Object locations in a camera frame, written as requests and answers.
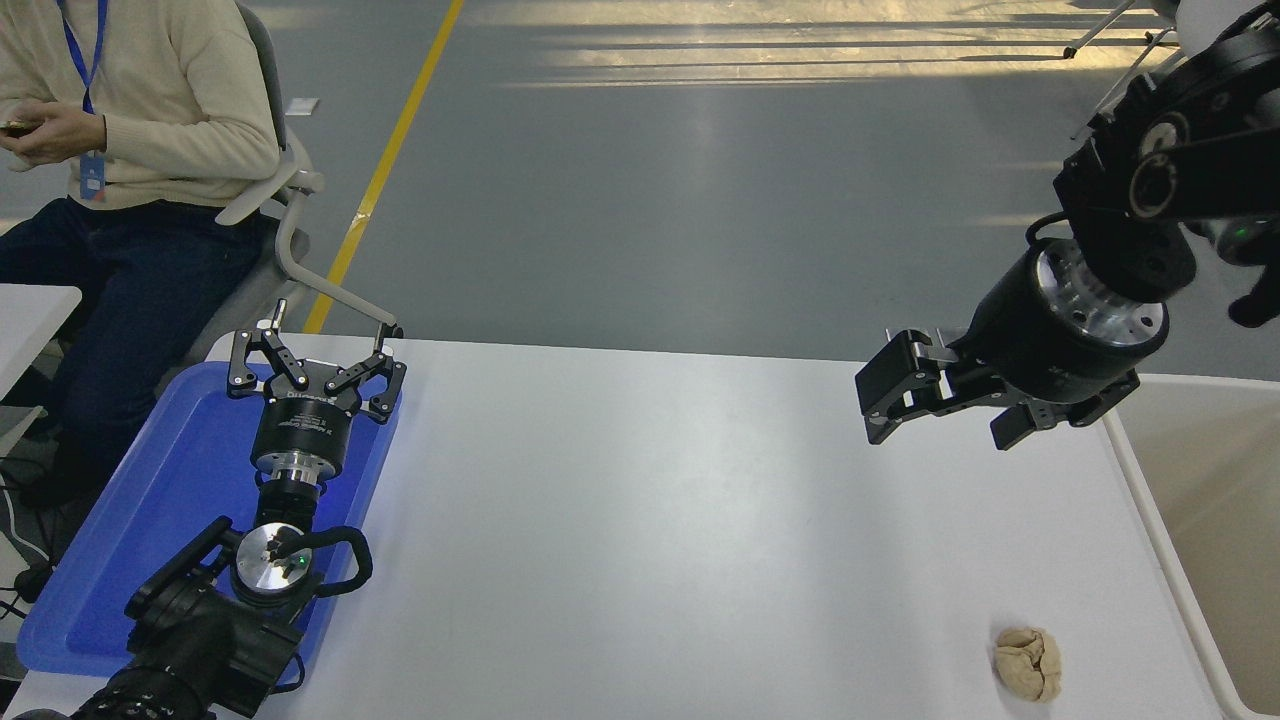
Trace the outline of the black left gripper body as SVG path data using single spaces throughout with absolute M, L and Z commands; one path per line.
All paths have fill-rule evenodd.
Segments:
M 306 454 L 328 466 L 346 464 L 352 423 L 360 410 L 360 392 L 348 387 L 326 392 L 340 366 L 315 360 L 302 361 L 307 387 L 297 389 L 284 373 L 276 373 L 262 392 L 266 402 L 256 430 L 250 460 L 268 466 L 288 454 Z

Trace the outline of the person's left hand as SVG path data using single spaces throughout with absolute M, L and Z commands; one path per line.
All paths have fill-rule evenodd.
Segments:
M 86 152 L 104 151 L 108 146 L 106 120 L 64 102 L 24 102 L 14 110 L 14 119 L 35 123 L 20 137 L 3 135 L 3 147 L 29 167 L 65 161 Z

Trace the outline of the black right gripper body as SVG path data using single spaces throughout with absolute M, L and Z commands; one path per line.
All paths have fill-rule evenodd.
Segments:
M 1076 404 L 1120 382 L 1169 336 L 1165 304 L 1108 288 L 1074 240 L 1027 252 L 978 304 L 963 354 L 1012 388 L 1051 404 Z

